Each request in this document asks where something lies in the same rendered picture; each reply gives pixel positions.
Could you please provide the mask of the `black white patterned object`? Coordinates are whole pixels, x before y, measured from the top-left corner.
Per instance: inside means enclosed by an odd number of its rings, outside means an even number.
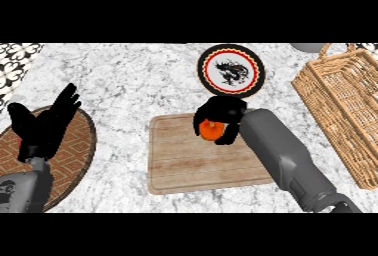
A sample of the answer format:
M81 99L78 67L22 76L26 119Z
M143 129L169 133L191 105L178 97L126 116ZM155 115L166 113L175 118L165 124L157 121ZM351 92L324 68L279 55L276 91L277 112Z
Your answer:
M19 87L42 43L0 43L0 113Z

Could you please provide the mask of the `round brown patterned placemat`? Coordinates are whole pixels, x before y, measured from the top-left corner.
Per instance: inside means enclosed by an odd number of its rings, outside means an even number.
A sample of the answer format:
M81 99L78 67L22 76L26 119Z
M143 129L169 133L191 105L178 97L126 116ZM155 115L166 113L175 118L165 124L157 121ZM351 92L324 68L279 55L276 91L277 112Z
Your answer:
M76 110L67 125L54 157L48 160L53 186L42 211L48 211L76 187L91 164L95 152L95 127L82 109ZM29 171L31 166L16 160L19 138L11 127L0 133L0 176Z

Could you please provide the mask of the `orange squash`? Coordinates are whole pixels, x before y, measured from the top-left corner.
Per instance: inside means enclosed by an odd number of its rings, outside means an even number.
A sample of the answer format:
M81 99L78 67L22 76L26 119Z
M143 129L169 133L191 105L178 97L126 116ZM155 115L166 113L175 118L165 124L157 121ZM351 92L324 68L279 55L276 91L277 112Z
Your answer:
M199 124L199 135L203 140L215 141L224 133L224 124L221 122L214 122L203 120Z

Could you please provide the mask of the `wooden cutting board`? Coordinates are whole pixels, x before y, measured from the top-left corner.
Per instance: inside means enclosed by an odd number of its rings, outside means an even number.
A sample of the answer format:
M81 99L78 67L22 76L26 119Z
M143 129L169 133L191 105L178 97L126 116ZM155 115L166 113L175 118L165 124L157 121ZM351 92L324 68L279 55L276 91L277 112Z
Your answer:
M240 137L218 146L193 133L193 114L156 116L149 124L147 190L171 194L271 183Z

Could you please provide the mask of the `round dragon print plate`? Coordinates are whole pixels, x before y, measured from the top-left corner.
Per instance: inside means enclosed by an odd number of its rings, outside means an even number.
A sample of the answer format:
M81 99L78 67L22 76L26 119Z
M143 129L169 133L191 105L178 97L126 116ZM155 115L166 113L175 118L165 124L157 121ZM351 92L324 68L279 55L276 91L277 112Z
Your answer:
M262 87L265 70L259 57L237 44L217 44L199 56L200 84L215 96L252 96Z

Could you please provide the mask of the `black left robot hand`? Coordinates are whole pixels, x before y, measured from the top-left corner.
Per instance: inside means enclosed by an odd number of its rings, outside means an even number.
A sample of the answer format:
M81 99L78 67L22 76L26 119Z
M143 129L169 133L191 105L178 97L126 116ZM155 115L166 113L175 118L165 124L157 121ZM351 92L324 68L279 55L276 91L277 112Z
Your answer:
M11 130L20 138L17 160L26 163L33 157L53 158L81 102L75 93L76 86L69 83L53 105L33 116L20 103L10 103L7 112Z

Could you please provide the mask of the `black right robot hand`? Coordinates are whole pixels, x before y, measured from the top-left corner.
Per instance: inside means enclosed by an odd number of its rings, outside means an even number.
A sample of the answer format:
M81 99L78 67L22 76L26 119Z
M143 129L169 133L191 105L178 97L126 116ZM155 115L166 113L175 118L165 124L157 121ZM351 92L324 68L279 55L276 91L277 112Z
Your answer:
M246 102L233 96L212 96L197 108L193 116L194 135L199 135L199 124L203 120L225 123L221 137L215 140L217 145L230 145L239 133L239 122L246 110Z

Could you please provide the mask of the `wicker basket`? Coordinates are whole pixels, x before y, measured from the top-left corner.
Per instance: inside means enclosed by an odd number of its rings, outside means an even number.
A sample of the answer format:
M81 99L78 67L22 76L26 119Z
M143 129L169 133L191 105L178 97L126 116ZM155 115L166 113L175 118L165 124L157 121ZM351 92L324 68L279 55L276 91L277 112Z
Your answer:
M324 43L290 84L361 189L378 189L378 61L364 49L329 56Z

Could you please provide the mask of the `grey round object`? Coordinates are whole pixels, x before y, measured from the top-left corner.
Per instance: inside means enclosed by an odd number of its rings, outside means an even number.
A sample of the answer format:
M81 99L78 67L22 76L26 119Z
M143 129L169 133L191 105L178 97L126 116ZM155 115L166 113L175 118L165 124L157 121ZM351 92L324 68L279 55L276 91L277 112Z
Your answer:
M292 43L290 46L301 52L318 53L327 43Z

